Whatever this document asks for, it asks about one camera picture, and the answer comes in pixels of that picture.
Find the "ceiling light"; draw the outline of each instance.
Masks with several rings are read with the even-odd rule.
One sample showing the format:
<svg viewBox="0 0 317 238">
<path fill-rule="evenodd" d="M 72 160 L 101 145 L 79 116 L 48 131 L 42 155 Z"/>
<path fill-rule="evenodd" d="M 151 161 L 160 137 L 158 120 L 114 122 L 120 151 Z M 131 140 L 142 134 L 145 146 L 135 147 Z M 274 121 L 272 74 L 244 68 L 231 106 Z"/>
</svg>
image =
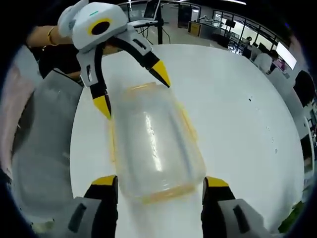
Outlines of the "ceiling light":
<svg viewBox="0 0 317 238">
<path fill-rule="evenodd" d="M 235 2 L 235 3 L 246 5 L 246 3 L 243 2 L 243 1 L 237 1 L 237 0 L 223 0 L 223 1 L 231 1 L 231 2 Z"/>
</svg>

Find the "yellow fingertip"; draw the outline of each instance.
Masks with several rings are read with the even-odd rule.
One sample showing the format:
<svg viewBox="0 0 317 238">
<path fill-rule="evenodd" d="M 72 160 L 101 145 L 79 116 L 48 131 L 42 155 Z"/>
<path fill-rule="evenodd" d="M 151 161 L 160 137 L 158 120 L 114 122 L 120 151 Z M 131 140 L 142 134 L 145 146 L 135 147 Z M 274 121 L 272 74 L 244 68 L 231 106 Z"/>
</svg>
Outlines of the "yellow fingertip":
<svg viewBox="0 0 317 238">
<path fill-rule="evenodd" d="M 170 81 L 169 81 L 169 77 L 166 71 L 166 68 L 164 66 L 163 61 L 158 61 L 153 67 L 153 70 L 155 70 L 160 77 L 164 80 L 164 82 L 168 85 L 168 87 L 170 87 Z"/>
<path fill-rule="evenodd" d="M 101 177 L 101 178 L 93 181 L 92 185 L 112 185 L 114 178 L 115 178 L 115 175 Z"/>
<path fill-rule="evenodd" d="M 209 187 L 229 187 L 229 185 L 219 178 L 206 177 Z"/>
<path fill-rule="evenodd" d="M 95 106 L 99 109 L 99 111 L 102 112 L 102 114 L 105 115 L 106 118 L 109 120 L 111 119 L 111 114 L 108 108 L 108 105 L 106 103 L 105 96 L 101 96 L 98 98 L 93 99 Z"/>
</svg>

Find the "white tabletop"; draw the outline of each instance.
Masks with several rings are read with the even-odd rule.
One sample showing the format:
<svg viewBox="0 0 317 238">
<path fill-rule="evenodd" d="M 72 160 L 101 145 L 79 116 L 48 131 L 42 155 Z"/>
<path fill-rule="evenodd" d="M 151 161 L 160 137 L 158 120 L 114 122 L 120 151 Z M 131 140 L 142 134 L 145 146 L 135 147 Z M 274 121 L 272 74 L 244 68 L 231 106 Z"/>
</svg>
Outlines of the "white tabletop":
<svg viewBox="0 0 317 238">
<path fill-rule="evenodd" d="M 264 217 L 267 229 L 276 229 L 301 200 L 304 183 L 299 136 L 278 92 L 245 57 L 194 45 L 153 48 L 197 131 L 207 175 L 229 183 L 236 198 Z M 118 82 L 131 87 L 156 81 L 126 52 L 104 57 L 103 73 L 110 100 Z M 96 178 L 115 173 L 106 124 L 84 89 L 70 147 L 74 197 L 83 196 Z M 152 237 L 202 237 L 201 196 L 202 186 L 196 194 L 144 208 L 131 206 L 120 193 L 116 237 L 142 237 L 141 231 Z"/>
</svg>

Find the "cable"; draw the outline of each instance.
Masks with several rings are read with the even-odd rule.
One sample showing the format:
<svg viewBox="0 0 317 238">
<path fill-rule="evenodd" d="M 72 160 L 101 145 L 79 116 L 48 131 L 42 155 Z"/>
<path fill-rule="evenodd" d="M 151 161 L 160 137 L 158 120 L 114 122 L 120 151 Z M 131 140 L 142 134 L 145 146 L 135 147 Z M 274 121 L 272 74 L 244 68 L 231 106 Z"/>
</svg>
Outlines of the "cable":
<svg viewBox="0 0 317 238">
<path fill-rule="evenodd" d="M 142 30 L 140 31 L 140 32 L 138 32 L 139 34 L 142 34 L 143 36 L 144 36 L 144 32 L 146 31 L 146 30 L 149 30 L 149 26 L 147 27 L 147 28 L 143 28 L 142 27 Z"/>
<path fill-rule="evenodd" d="M 162 27 L 162 30 L 167 34 L 167 36 L 168 36 L 168 40 L 169 40 L 169 43 L 170 43 L 170 36 L 169 36 L 169 34 L 164 30 L 164 28 Z"/>
<path fill-rule="evenodd" d="M 153 45 L 153 43 L 148 39 L 148 36 L 149 36 L 149 26 L 147 28 L 145 28 L 142 32 L 142 35 L 147 38 L 147 40 Z"/>
</svg>

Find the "person's hand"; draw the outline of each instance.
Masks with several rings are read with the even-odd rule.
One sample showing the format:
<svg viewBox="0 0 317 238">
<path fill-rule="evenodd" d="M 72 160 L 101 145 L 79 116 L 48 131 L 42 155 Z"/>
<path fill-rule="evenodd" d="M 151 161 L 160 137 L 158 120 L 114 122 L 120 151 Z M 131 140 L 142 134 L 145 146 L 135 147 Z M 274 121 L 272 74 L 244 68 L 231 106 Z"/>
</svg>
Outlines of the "person's hand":
<svg viewBox="0 0 317 238">
<path fill-rule="evenodd" d="M 106 43 L 106 46 L 105 46 L 104 51 L 103 51 L 103 55 L 104 56 L 111 55 L 111 54 L 117 53 L 119 51 L 120 51 L 119 48 Z"/>
</svg>

